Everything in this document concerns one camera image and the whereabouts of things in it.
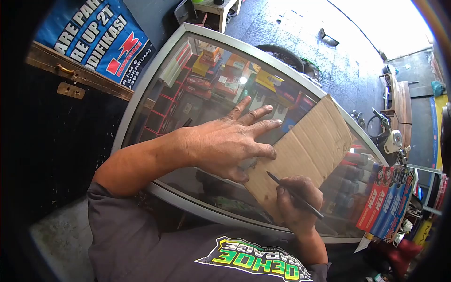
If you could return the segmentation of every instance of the hand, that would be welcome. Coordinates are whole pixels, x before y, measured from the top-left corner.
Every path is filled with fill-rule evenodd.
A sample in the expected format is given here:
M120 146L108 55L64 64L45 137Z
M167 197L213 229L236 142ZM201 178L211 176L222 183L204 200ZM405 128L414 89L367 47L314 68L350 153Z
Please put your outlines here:
M322 192L313 185L310 178L305 176L282 178L281 186L277 187L277 205L286 226L299 240L310 237L316 232L316 216L307 209L295 208L290 193L283 186L296 189L299 195L317 210L321 209Z
M247 96L235 108L219 120L186 127L185 146L189 155L189 165L197 166L219 177L235 182L247 182L249 176L238 164L252 157L276 158L275 149L269 144L256 143L255 138L271 129L280 127L281 120L262 120L272 112L271 105L265 105L239 117L251 102Z

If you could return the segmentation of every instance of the wooden bench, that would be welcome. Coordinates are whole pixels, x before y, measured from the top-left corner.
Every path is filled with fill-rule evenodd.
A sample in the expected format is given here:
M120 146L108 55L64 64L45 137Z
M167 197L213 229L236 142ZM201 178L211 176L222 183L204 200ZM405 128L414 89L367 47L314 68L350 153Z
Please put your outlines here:
M226 31L227 14L233 5L237 5L236 14L239 14L241 8L241 0L224 0L222 5L215 5L213 0L204 0L202 2L193 3L194 8L199 11L219 15L219 32Z
M410 145L412 137L412 104L410 102L409 82L396 80L394 74L383 74L388 86L391 87L391 107L382 110L381 113L390 118L391 129L401 132L405 148Z

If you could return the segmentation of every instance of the blue banner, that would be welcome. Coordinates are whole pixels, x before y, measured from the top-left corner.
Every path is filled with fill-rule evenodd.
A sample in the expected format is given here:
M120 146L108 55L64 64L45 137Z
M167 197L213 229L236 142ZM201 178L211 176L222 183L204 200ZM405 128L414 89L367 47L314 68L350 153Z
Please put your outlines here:
M437 111L435 110L435 99L434 97L429 98L429 102L431 104L431 114L432 114L432 132L433 132L433 141L432 141L432 168L437 168L437 158L438 158L438 123L437 123ZM431 173L429 177L428 186L431 185L431 181L434 181L435 174Z
M155 53L122 0L57 0L35 40L130 89Z

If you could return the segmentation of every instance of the cardboard sheet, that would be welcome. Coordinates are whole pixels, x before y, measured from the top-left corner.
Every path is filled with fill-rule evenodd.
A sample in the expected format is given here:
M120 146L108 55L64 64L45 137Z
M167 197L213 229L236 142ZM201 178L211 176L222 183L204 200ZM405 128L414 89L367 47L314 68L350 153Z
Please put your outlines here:
M244 186L280 223L277 184L266 171L278 178L308 176L319 187L349 151L353 140L345 120L327 95L274 145L276 160L259 158L256 166L247 170L250 180Z

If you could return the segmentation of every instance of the finger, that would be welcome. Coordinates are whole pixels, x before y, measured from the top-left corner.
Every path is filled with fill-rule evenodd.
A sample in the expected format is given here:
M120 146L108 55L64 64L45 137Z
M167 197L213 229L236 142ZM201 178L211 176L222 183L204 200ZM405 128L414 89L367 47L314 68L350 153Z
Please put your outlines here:
M275 160L277 157L276 150L270 144L254 143L252 149L249 150L251 157L267 157Z
M281 178L281 185L291 187L316 209L322 205L322 192L315 187L312 180L306 176L291 176Z
M281 125L282 121L279 119L262 120L249 126L248 129L252 133L252 136L255 138L272 129L278 128Z
M239 116L241 115L241 113L243 112L243 110L249 105L249 103L251 102L251 97L250 96L246 96L244 97L243 100L241 100L231 111L230 113L226 116L227 118L231 119L231 120L237 120L239 118Z
M246 172L244 172L244 170L239 166L231 168L228 171L227 178L232 181L238 182L238 183L243 183L243 182L249 181L249 175Z
M238 119L238 122L244 126L253 125L261 117L272 112L272 105L264 105L256 110L250 111Z
M291 201L291 195L287 189L277 186L277 206L285 222L290 221L291 217L297 214L296 208Z

